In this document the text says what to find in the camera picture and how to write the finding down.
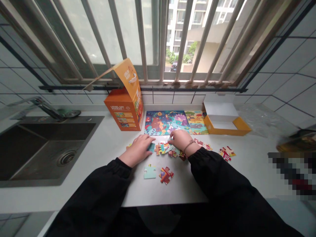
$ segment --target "sink drain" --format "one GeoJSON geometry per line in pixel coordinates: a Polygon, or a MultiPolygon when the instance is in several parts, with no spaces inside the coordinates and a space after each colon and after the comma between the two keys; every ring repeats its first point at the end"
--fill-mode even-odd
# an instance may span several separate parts
{"type": "Polygon", "coordinates": [[[58,166],[65,166],[65,165],[67,165],[68,163],[70,163],[73,160],[73,158],[75,157],[76,153],[77,152],[75,150],[70,150],[70,151],[65,152],[64,154],[62,154],[59,157],[59,159],[57,161],[57,165],[58,166]]]}

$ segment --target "hand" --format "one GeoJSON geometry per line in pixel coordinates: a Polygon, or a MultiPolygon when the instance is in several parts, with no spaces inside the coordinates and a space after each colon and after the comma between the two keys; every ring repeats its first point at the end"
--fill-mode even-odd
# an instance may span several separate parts
{"type": "Polygon", "coordinates": [[[152,154],[151,151],[146,150],[149,144],[154,140],[156,140],[156,138],[152,138],[148,134],[140,135],[133,141],[133,144],[119,157],[119,159],[129,167],[133,168],[152,154]]]}
{"type": "MultiPolygon", "coordinates": [[[[170,134],[170,137],[173,137],[173,140],[169,140],[168,143],[174,145],[181,151],[183,151],[192,140],[190,134],[184,130],[173,130],[170,134]]],[[[192,143],[186,148],[185,154],[187,157],[189,157],[200,148],[201,147],[197,143],[192,143]]]]}

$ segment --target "right hand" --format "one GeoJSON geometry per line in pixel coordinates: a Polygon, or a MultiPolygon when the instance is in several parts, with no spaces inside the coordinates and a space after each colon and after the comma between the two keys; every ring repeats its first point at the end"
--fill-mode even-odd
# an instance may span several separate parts
{"type": "MultiPolygon", "coordinates": [[[[181,151],[183,151],[192,140],[190,134],[184,130],[174,130],[171,132],[170,137],[173,137],[173,140],[169,140],[168,143],[174,145],[181,151]]],[[[201,147],[197,143],[192,143],[186,148],[185,154],[189,157],[200,148],[201,147]]]]}

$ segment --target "open box lid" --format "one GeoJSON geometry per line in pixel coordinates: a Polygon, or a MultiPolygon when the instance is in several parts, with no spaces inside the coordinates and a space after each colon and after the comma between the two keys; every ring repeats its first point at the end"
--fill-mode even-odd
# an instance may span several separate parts
{"type": "Polygon", "coordinates": [[[207,94],[204,106],[211,121],[233,122],[238,118],[238,113],[233,105],[233,94],[207,94]]]}

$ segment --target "parked car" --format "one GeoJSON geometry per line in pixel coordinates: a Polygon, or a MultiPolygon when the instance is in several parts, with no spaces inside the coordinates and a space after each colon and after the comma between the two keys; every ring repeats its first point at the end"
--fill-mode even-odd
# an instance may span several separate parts
{"type": "Polygon", "coordinates": [[[178,62],[173,62],[170,71],[177,71],[178,62]]]}

